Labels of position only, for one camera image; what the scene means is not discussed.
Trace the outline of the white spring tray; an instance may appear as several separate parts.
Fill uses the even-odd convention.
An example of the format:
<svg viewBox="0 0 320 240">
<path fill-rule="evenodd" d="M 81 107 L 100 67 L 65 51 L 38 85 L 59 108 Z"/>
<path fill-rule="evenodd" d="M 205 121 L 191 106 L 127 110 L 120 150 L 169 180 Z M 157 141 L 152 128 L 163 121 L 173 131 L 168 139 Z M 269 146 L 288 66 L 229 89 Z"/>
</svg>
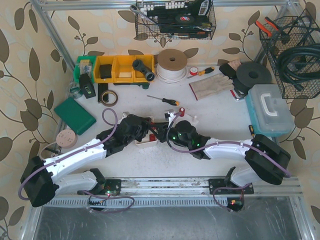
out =
<svg viewBox="0 0 320 240">
<path fill-rule="evenodd" d="M 150 134 L 152 134 L 152 132 L 149 130 L 141 141 L 137 141 L 137 140 L 134 141 L 135 145 L 140 149 L 156 146 L 159 140 L 156 139 L 155 141 L 150 141 Z"/>
</svg>

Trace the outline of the large red spring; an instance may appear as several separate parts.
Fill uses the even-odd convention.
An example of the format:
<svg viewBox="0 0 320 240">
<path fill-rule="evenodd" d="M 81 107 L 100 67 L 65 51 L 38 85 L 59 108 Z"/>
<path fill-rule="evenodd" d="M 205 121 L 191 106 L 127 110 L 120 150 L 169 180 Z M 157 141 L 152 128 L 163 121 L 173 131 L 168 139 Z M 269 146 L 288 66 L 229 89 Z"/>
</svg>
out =
<svg viewBox="0 0 320 240">
<path fill-rule="evenodd" d="M 183 117 L 185 115 L 185 109 L 183 107 L 179 109 L 179 112 L 180 112 L 180 115 L 179 115 L 180 117 Z"/>
<path fill-rule="evenodd" d="M 154 142 L 156 140 L 156 136 L 154 134 L 149 135 L 149 141 Z"/>
</svg>

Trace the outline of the black orange screwdriver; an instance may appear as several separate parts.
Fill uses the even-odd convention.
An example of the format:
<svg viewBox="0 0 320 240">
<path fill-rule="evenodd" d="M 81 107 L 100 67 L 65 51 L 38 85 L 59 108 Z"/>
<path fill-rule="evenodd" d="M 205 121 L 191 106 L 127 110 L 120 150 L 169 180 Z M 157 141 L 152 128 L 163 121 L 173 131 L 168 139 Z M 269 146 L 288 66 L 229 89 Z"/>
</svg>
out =
<svg viewBox="0 0 320 240">
<path fill-rule="evenodd" d="M 150 96 L 150 95 L 147 95 L 147 97 L 149 98 L 153 98 L 153 99 L 157 99 L 157 100 L 161 100 L 163 103 L 167 103 L 171 106 L 179 106 L 180 103 L 176 100 L 173 100 L 173 99 L 167 99 L 167 98 L 159 98 L 159 97 L 155 97 L 155 96 Z"/>
</svg>

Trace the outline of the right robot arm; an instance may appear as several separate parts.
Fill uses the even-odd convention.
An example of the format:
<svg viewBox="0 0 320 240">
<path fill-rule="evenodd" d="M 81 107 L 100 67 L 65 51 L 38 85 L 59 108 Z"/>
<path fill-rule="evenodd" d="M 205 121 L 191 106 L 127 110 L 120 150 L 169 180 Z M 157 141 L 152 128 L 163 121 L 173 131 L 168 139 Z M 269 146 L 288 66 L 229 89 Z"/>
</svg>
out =
<svg viewBox="0 0 320 240">
<path fill-rule="evenodd" d="M 179 153 L 190 154 L 196 159 L 229 159 L 238 162 L 232 166 L 224 179 L 224 187 L 244 187 L 264 181 L 281 185 L 284 178 L 290 178 L 287 167 L 291 156 L 274 141 L 262 134 L 242 141 L 218 140 L 197 133 L 190 122 L 182 120 L 177 124 L 151 123 L 150 130 L 162 143 Z"/>
</svg>

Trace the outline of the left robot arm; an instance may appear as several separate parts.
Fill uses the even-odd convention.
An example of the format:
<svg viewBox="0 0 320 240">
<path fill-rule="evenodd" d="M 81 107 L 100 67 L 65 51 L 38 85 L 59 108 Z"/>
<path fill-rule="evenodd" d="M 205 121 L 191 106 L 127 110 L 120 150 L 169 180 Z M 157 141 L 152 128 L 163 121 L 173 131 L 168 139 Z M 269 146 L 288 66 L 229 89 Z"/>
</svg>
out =
<svg viewBox="0 0 320 240">
<path fill-rule="evenodd" d="M 67 153 L 47 159 L 40 156 L 29 159 L 20 178 L 18 196 L 25 192 L 24 200 L 37 208 L 57 195 L 99 189 L 103 178 L 100 172 L 73 172 L 90 162 L 121 152 L 133 141 L 140 142 L 147 135 L 151 122 L 150 117 L 129 114 L 113 128 L 102 131 L 88 143 Z"/>
</svg>

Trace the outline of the brown packing tape roll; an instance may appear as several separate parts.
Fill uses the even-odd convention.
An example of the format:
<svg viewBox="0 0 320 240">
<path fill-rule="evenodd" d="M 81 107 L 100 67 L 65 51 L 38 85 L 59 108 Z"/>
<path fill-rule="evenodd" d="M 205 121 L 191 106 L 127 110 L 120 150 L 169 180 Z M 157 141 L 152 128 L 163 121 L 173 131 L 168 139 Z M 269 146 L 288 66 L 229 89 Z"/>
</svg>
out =
<svg viewBox="0 0 320 240">
<path fill-rule="evenodd" d="M 105 90 L 100 95 L 100 103 L 106 107 L 113 107 L 118 103 L 118 95 L 113 90 Z"/>
</svg>

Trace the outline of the yellow storage bin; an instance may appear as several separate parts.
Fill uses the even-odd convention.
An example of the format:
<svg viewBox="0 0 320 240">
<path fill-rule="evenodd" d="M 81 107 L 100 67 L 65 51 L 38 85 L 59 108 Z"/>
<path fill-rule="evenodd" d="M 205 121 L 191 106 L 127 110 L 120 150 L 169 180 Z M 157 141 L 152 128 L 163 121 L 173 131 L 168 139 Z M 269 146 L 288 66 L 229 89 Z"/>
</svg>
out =
<svg viewBox="0 0 320 240">
<path fill-rule="evenodd" d="M 144 74 L 134 70 L 133 62 L 141 60 L 153 73 L 155 73 L 155 59 L 151 54 L 147 55 L 102 55 L 97 56 L 93 68 L 93 80 L 99 84 L 149 84 Z M 101 66 L 111 65 L 107 74 L 101 73 Z"/>
</svg>

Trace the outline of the grey pipe fitting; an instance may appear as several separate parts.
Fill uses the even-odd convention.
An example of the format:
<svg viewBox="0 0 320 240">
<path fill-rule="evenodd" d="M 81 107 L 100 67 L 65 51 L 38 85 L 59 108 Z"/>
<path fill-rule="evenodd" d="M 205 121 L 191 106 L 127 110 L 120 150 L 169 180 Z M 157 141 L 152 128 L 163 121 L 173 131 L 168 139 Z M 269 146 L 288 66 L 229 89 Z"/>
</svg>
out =
<svg viewBox="0 0 320 240">
<path fill-rule="evenodd" d="M 134 60 L 132 63 L 132 67 L 135 71 L 142 73 L 148 82 L 151 82 L 154 80 L 155 74 L 152 72 L 152 70 L 149 67 L 147 67 L 143 63 L 142 60 L 140 59 Z"/>
</svg>

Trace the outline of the green sanding block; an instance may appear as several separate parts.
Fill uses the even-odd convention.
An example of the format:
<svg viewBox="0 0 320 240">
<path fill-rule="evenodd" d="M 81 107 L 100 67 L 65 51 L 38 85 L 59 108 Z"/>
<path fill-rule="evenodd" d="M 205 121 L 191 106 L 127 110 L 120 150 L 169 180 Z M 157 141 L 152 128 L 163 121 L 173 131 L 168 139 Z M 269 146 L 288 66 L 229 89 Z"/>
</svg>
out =
<svg viewBox="0 0 320 240">
<path fill-rule="evenodd" d="M 79 136 L 97 122 L 94 116 L 71 97 L 55 107 L 54 112 Z"/>
</svg>

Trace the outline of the black device with label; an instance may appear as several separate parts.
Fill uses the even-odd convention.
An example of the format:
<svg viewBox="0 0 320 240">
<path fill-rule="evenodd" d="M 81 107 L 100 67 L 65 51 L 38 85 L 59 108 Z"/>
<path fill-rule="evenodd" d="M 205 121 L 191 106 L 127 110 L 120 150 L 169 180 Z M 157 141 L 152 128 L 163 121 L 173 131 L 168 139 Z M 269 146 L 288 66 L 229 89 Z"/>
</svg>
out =
<svg viewBox="0 0 320 240">
<path fill-rule="evenodd" d="M 80 90 L 87 99 L 90 99 L 96 96 L 94 85 L 87 73 L 81 74 L 78 81 L 79 81 Z"/>
</svg>

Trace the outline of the red tape roll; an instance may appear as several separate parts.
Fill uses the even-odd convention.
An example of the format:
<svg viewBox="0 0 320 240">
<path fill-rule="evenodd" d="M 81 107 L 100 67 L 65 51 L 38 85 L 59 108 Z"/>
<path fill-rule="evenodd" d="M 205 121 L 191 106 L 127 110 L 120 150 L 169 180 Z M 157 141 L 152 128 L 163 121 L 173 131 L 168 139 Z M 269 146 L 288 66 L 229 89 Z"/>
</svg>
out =
<svg viewBox="0 0 320 240">
<path fill-rule="evenodd" d="M 191 68 L 189 69 L 189 74 L 190 74 L 191 76 L 197 75 L 197 74 L 198 74 L 198 68 L 195 67 L 195 66 L 191 67 Z"/>
</svg>

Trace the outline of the round beige power socket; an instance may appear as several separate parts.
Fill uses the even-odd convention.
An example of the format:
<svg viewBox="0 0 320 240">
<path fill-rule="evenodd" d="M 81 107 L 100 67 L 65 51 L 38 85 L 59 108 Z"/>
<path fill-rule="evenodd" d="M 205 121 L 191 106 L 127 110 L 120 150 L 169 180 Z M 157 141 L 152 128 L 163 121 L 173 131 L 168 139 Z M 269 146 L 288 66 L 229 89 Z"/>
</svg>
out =
<svg viewBox="0 0 320 240">
<path fill-rule="evenodd" d="M 73 147 L 78 140 L 78 136 L 72 129 L 64 129 L 56 136 L 56 143 L 59 147 L 69 149 Z"/>
</svg>

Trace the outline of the small glass jar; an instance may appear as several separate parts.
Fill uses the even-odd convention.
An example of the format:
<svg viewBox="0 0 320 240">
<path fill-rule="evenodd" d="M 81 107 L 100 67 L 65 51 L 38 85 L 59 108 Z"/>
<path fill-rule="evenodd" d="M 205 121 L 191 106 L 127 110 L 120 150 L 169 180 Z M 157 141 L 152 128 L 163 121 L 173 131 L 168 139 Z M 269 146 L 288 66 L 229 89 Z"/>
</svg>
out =
<svg viewBox="0 0 320 240">
<path fill-rule="evenodd" d="M 69 95 L 73 99 L 79 99 L 83 95 L 80 85 L 78 83 L 73 82 L 70 85 Z"/>
</svg>

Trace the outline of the beige work glove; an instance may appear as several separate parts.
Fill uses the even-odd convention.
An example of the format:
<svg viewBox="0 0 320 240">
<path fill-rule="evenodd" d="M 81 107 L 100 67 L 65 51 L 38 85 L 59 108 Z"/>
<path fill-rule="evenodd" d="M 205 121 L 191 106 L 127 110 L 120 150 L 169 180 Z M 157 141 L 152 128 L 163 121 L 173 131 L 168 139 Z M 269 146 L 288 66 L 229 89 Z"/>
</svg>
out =
<svg viewBox="0 0 320 240">
<path fill-rule="evenodd" d="M 222 73 L 189 84 L 196 100 L 234 89 L 233 80 Z"/>
</svg>

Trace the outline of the small yellow black screwdriver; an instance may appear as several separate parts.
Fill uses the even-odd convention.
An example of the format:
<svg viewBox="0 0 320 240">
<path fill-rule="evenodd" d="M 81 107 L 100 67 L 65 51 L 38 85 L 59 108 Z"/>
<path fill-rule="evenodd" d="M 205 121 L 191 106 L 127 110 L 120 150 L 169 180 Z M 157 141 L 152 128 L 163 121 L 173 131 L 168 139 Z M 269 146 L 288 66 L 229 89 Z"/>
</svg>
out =
<svg viewBox="0 0 320 240">
<path fill-rule="evenodd" d="M 212 67 L 208 67 L 208 68 L 206 68 L 204 70 L 198 71 L 195 75 L 188 76 L 187 78 L 190 79 L 190 78 L 193 78 L 195 76 L 202 76 L 202 75 L 210 74 L 214 70 L 215 70 L 215 68 L 213 66 Z"/>
</svg>

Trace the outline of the green storage bin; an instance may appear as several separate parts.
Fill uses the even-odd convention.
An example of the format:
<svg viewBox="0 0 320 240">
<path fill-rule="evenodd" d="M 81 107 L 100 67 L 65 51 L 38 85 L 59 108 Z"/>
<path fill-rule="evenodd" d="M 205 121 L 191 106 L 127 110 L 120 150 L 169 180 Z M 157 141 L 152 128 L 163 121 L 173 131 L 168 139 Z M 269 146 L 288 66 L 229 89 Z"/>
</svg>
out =
<svg viewBox="0 0 320 240">
<path fill-rule="evenodd" d="M 87 74 L 92 83 L 94 80 L 94 67 L 96 64 L 96 56 L 78 56 L 73 71 L 73 79 L 76 83 L 79 83 L 79 78 L 83 74 Z"/>
</svg>

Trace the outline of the black brush block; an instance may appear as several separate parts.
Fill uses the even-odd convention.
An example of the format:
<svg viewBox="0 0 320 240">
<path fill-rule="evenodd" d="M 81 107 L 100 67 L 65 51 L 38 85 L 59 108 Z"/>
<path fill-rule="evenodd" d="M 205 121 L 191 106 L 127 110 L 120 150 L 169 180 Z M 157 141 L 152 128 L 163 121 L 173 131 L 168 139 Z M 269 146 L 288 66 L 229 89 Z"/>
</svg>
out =
<svg viewBox="0 0 320 240">
<path fill-rule="evenodd" d="M 241 61 L 239 59 L 236 59 L 222 64 L 219 67 L 219 71 L 230 79 L 235 79 L 237 77 L 237 69 L 241 64 Z"/>
</svg>

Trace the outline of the black spool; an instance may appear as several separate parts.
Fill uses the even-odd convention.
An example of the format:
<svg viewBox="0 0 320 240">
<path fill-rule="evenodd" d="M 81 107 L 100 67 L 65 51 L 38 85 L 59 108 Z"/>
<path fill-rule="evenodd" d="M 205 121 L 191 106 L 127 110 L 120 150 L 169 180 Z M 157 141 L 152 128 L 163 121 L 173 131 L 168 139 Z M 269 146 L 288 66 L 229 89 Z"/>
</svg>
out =
<svg viewBox="0 0 320 240">
<path fill-rule="evenodd" d="M 243 94 L 248 94 L 254 85 L 271 84 L 270 71 L 260 63 L 245 62 L 236 70 L 236 78 L 233 79 L 234 89 Z"/>
</svg>

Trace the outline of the clear teal toolbox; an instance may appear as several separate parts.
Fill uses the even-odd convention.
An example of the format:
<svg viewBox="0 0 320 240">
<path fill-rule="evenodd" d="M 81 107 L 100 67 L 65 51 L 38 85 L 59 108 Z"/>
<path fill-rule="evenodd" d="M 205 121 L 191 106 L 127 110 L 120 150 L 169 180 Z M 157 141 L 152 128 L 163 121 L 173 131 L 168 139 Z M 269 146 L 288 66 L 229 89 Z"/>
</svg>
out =
<svg viewBox="0 0 320 240">
<path fill-rule="evenodd" d="M 276 84 L 256 84 L 245 97 L 255 134 L 279 137 L 290 133 L 294 120 Z"/>
</svg>

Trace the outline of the white peg base plate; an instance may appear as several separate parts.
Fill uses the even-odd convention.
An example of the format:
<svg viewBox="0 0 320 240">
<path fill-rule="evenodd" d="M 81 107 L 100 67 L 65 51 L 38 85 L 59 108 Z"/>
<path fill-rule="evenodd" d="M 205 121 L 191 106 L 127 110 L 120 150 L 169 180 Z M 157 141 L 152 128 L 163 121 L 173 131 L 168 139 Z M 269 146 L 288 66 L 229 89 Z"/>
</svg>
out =
<svg viewBox="0 0 320 240">
<path fill-rule="evenodd" d="M 181 121 L 188 121 L 188 122 L 189 122 L 192 126 L 194 126 L 194 127 L 199 123 L 199 121 L 198 121 L 198 119 L 197 119 L 196 116 L 190 116 L 190 115 L 187 114 L 187 113 L 184 113 L 183 116 L 179 116 L 179 117 L 175 120 L 175 123 L 177 124 L 177 123 L 179 123 L 179 122 L 181 122 Z"/>
</svg>

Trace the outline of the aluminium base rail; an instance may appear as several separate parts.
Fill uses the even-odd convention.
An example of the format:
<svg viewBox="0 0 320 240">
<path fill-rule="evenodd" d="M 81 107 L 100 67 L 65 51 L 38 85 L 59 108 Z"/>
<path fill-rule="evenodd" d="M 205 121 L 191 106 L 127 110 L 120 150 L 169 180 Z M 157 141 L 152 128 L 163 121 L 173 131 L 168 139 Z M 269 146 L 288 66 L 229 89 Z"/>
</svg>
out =
<svg viewBox="0 0 320 240">
<path fill-rule="evenodd" d="M 301 196 L 303 194 L 298 178 L 285 178 L 280 185 L 272 185 L 264 181 L 251 183 L 244 190 L 235 190 L 235 184 L 227 182 L 224 177 L 125 177 L 107 178 L 98 185 L 94 194 L 112 195 L 144 195 L 144 196 L 173 196 L 173 195 L 212 195 L 214 190 L 221 187 L 231 187 L 232 190 L 220 189 L 217 196 L 231 196 L 244 193 L 245 195 L 262 197 Z"/>
</svg>

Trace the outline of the orange handled pliers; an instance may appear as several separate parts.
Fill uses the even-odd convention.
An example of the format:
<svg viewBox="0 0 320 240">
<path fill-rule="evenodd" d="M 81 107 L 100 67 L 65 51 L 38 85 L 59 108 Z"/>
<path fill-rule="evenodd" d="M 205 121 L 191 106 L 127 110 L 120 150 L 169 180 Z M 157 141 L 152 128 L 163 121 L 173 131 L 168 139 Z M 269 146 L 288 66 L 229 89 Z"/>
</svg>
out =
<svg viewBox="0 0 320 240">
<path fill-rule="evenodd" d="M 276 32 L 279 31 L 280 27 L 273 21 L 271 20 L 268 16 L 264 18 L 264 21 L 266 22 L 266 25 L 262 24 L 258 20 L 254 22 L 254 24 L 263 32 L 267 35 L 267 37 L 272 37 L 273 33 L 267 28 L 267 26 L 273 28 Z"/>
</svg>

